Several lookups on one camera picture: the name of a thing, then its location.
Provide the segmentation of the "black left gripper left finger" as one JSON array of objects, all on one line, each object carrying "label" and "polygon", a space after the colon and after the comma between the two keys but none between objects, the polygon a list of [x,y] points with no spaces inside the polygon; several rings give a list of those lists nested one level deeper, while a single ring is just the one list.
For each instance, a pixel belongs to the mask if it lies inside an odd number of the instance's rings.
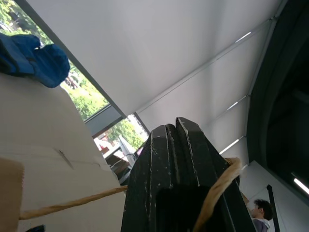
[{"label": "black left gripper left finger", "polygon": [[174,125],[154,129],[131,170],[121,232],[173,232],[172,198],[180,183]]}]

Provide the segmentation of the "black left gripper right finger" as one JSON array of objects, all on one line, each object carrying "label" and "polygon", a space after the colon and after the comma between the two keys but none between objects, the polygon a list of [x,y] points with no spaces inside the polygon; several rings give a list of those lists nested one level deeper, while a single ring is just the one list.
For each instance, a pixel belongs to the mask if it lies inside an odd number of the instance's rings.
[{"label": "black left gripper right finger", "polygon": [[256,232],[239,190],[240,159],[219,155],[200,126],[189,119],[176,118],[176,129],[190,182],[207,191],[197,204],[192,232]]}]

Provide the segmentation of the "paper bag with twisted handle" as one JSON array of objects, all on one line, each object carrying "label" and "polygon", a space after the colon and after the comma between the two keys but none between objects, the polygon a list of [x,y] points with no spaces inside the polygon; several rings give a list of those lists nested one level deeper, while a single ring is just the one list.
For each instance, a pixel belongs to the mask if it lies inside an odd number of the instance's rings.
[{"label": "paper bag with twisted handle", "polygon": [[[247,100],[227,87],[210,93],[197,75],[138,112],[150,130],[176,117],[196,122],[218,151],[244,134]],[[21,211],[62,204],[116,187],[119,182],[99,153],[68,94],[33,81],[0,75],[0,162],[24,166]],[[45,217],[21,220],[18,232],[45,225],[47,232],[120,232],[125,195],[110,197]]]}]

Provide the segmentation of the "dark-haired person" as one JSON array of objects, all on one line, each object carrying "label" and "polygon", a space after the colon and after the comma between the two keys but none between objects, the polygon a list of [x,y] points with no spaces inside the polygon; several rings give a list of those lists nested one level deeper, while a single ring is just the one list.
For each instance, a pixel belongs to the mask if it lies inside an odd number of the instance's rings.
[{"label": "dark-haired person", "polygon": [[265,199],[257,198],[256,196],[260,195],[260,193],[256,193],[251,197],[247,197],[243,192],[241,195],[256,232],[269,232],[270,221],[274,218],[272,204]]}]

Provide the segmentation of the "black stand pole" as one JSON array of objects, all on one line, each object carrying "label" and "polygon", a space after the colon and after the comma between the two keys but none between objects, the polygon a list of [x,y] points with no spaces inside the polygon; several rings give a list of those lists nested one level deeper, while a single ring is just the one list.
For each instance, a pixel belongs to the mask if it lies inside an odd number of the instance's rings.
[{"label": "black stand pole", "polygon": [[273,222],[274,222],[275,232],[281,232],[280,231],[280,226],[279,226],[279,221],[278,221],[278,216],[277,216],[277,210],[276,210],[276,205],[275,205],[273,188],[272,188],[271,185],[267,185],[266,188],[267,188],[267,191],[268,191],[268,196],[269,196],[270,204],[272,206]]}]

